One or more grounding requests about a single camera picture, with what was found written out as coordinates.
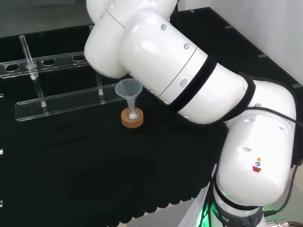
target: funnel stem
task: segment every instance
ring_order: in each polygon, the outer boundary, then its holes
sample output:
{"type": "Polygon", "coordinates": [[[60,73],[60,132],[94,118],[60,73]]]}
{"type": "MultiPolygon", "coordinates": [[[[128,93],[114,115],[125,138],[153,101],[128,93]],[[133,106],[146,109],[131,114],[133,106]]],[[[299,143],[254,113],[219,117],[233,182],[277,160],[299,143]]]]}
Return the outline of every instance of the funnel stem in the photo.
{"type": "Polygon", "coordinates": [[[135,102],[135,100],[128,100],[127,101],[128,108],[131,109],[132,112],[134,112],[134,110],[135,110],[134,102],[135,102]]]}

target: acrylic stand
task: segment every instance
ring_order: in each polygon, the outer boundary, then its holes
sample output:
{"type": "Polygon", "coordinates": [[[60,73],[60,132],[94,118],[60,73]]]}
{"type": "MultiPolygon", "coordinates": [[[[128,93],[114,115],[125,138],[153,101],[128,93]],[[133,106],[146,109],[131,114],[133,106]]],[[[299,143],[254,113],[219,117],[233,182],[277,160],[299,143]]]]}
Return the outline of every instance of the acrylic stand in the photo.
{"type": "Polygon", "coordinates": [[[80,67],[88,65],[88,63],[83,52],[32,59],[25,36],[21,35],[19,38],[26,60],[0,63],[0,78],[29,74],[35,85],[38,99],[16,103],[16,121],[30,120],[123,99],[116,94],[115,84],[102,86],[101,75],[97,72],[97,87],[44,97],[39,83],[39,72],[80,67]]]}

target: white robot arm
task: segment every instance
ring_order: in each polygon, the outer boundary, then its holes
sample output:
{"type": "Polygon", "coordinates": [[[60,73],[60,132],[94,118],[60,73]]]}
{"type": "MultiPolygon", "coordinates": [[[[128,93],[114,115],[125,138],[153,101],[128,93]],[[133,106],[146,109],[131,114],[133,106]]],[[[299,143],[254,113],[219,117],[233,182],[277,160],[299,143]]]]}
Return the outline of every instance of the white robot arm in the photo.
{"type": "MultiPolygon", "coordinates": [[[[294,97],[276,83],[237,75],[204,53],[168,22],[176,3],[87,0],[95,27],[85,46],[86,59],[107,77],[129,72],[191,122],[225,121],[229,133],[214,197],[224,211],[250,216],[274,203],[285,189],[295,124],[274,113],[245,108],[264,107],[295,119],[294,97]]],[[[222,226],[215,219],[213,225],[222,226]]]]}

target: orange cork stand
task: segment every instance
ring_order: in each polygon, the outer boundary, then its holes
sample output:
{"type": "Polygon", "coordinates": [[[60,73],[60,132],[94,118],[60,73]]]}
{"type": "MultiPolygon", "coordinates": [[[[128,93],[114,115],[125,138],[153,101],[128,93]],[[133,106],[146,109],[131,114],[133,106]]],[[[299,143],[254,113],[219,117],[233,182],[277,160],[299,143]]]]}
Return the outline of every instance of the orange cork stand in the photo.
{"type": "Polygon", "coordinates": [[[129,118],[126,117],[125,115],[126,110],[127,108],[124,109],[121,113],[121,121],[125,127],[134,129],[134,128],[138,128],[143,124],[143,112],[141,109],[137,108],[137,110],[139,111],[139,117],[135,120],[130,120],[129,118]]]}

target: black table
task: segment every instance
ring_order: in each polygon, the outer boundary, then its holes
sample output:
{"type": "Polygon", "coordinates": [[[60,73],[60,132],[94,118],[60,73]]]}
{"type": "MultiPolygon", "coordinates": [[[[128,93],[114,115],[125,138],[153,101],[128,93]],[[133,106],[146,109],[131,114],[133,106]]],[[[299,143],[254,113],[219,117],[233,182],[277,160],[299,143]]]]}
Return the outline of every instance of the black table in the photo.
{"type": "MultiPolygon", "coordinates": [[[[210,8],[180,12],[171,22],[220,64],[251,76],[297,82],[210,8]]],[[[27,34],[33,57],[84,49],[88,26],[27,34]]],[[[0,62],[23,59],[18,36],[0,39],[0,62]]],[[[90,66],[40,74],[45,96],[96,86],[90,66]]],[[[104,84],[116,80],[104,78],[104,84]]],[[[303,121],[303,90],[298,120],[303,121]]],[[[219,161],[227,127],[197,125],[143,89],[144,124],[121,125],[126,101],[15,121],[15,103],[36,98],[29,76],[0,80],[1,226],[115,227],[144,212],[196,197],[219,161]]],[[[302,137],[297,130],[296,138],[302,137]]],[[[293,163],[303,156],[295,142],[293,163]]]]}

